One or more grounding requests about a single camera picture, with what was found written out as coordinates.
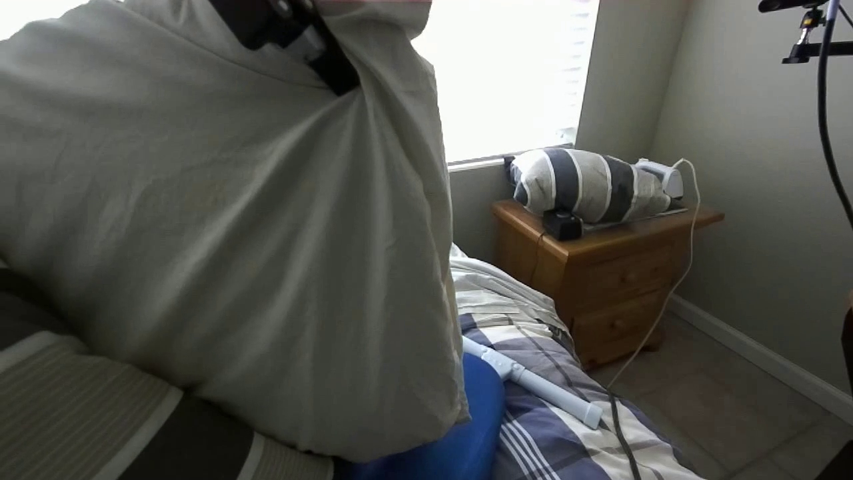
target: pillowcase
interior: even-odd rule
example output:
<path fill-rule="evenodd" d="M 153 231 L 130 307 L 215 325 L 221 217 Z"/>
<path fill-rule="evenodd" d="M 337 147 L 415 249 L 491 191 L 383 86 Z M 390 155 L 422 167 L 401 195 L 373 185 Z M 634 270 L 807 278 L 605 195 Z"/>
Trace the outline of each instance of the pillowcase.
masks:
<path fill-rule="evenodd" d="M 0 270 L 0 477 L 330 477 L 330 458 L 87 355 L 42 302 Z"/>
<path fill-rule="evenodd" d="M 654 173 L 587 150 L 530 150 L 511 159 L 509 173 L 511 197 L 534 214 L 569 210 L 587 225 L 619 225 L 670 207 Z"/>
<path fill-rule="evenodd" d="M 383 5 L 329 18 L 347 95 L 210 0 L 94 0 L 0 42 L 0 255 L 94 351 L 287 446 L 443 437 L 466 415 L 449 171 Z"/>

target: wooden nightstand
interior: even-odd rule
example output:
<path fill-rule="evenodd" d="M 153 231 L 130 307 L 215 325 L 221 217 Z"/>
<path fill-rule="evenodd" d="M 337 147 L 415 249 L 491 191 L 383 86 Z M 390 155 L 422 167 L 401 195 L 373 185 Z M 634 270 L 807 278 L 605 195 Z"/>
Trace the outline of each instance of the wooden nightstand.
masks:
<path fill-rule="evenodd" d="M 583 367 L 633 355 L 689 263 L 693 210 L 559 243 L 523 205 L 506 201 L 493 207 L 499 266 L 554 298 Z M 714 222 L 722 214 L 702 207 L 697 227 Z"/>

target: window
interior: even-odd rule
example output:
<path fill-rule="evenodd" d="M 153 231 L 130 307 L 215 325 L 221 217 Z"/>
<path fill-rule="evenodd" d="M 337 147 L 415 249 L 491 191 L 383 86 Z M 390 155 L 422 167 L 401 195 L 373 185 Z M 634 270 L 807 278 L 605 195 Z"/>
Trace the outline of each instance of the window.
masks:
<path fill-rule="evenodd" d="M 0 5 L 0 41 L 18 31 L 25 23 L 38 18 L 55 18 L 65 10 L 79 5 L 85 0 L 27 0 L 27 3 L 2 3 Z"/>
<path fill-rule="evenodd" d="M 431 0 L 449 159 L 573 143 L 601 0 Z"/>

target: blue and white plaid bedding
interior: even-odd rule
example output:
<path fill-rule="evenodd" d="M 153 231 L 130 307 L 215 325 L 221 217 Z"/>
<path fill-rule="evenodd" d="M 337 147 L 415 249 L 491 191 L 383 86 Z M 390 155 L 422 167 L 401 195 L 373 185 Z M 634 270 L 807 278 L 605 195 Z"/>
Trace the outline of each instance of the blue and white plaid bedding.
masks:
<path fill-rule="evenodd" d="M 602 426 L 590 430 L 523 386 L 506 385 L 506 411 L 493 477 L 633 477 L 629 458 L 613 431 L 607 395 L 581 370 L 553 298 L 486 261 L 463 255 L 459 249 L 450 261 L 462 331 L 466 339 L 503 351 L 539 377 L 602 405 L 605 411 Z M 619 418 L 643 477 L 697 477 L 675 458 L 671 446 L 654 435 L 634 411 L 622 403 Z"/>

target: white wall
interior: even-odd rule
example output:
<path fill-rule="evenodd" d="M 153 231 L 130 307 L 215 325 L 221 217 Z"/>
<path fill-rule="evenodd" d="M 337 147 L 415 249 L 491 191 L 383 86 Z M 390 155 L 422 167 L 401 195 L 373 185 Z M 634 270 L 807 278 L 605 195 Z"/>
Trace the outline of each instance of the white wall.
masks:
<path fill-rule="evenodd" d="M 590 62 L 579 147 L 649 155 L 689 0 L 602 0 Z M 450 171 L 457 243 L 493 258 L 491 202 L 509 197 L 502 166 Z"/>
<path fill-rule="evenodd" d="M 654 155 L 690 157 L 706 202 L 727 214 L 702 234 L 679 297 L 847 389 L 840 325 L 853 230 L 818 147 L 816 62 L 780 65 L 798 21 L 799 10 L 758 13 L 758 0 L 693 0 Z M 835 59 L 835 143 L 853 187 L 850 103 L 853 59 Z"/>

